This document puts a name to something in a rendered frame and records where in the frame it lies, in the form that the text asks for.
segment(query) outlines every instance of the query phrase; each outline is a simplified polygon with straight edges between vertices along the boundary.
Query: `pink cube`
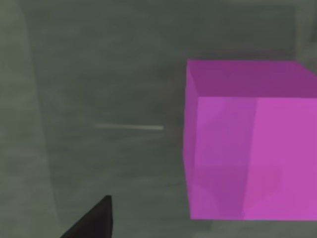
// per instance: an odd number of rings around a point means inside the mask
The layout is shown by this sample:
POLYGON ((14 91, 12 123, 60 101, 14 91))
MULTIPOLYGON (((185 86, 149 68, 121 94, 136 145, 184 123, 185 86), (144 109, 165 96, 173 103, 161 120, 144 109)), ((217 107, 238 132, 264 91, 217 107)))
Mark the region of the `pink cube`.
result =
POLYGON ((317 220, 317 77, 189 60, 183 159, 191 219, 317 220))

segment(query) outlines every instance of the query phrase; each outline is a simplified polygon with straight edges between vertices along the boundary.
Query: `cube's top face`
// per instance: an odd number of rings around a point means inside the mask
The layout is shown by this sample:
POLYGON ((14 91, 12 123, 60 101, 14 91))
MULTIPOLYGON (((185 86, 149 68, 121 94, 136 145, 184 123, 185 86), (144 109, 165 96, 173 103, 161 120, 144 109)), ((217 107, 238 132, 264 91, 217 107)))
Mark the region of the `cube's top face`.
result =
POLYGON ((317 76, 293 61, 188 60, 199 96, 317 98, 317 76))

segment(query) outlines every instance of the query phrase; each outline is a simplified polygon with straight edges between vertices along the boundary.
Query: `purple block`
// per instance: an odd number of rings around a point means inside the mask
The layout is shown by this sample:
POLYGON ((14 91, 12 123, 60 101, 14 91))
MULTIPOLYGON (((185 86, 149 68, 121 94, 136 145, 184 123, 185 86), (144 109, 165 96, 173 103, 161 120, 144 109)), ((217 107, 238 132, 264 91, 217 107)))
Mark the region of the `purple block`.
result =
POLYGON ((191 219, 317 220, 317 77, 189 60, 183 159, 191 219))

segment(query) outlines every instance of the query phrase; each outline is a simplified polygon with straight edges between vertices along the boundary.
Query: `concrete ground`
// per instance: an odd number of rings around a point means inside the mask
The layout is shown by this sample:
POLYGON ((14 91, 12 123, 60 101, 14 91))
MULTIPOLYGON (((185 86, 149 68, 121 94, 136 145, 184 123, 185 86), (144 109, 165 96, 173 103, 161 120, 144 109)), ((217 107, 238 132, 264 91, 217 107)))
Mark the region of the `concrete ground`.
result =
POLYGON ((317 68, 315 0, 263 2, 1 0, 0 237, 56 238, 106 194, 114 238, 316 237, 314 222, 189 220, 185 60, 317 68))

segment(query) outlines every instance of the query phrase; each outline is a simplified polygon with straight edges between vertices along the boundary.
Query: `black triangle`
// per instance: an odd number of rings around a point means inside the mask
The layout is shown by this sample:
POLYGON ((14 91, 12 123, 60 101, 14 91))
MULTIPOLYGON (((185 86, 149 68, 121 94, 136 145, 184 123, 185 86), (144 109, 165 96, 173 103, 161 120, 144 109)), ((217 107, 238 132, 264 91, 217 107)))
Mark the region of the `black triangle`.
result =
POLYGON ((104 197, 60 238, 111 238, 112 198, 104 197))

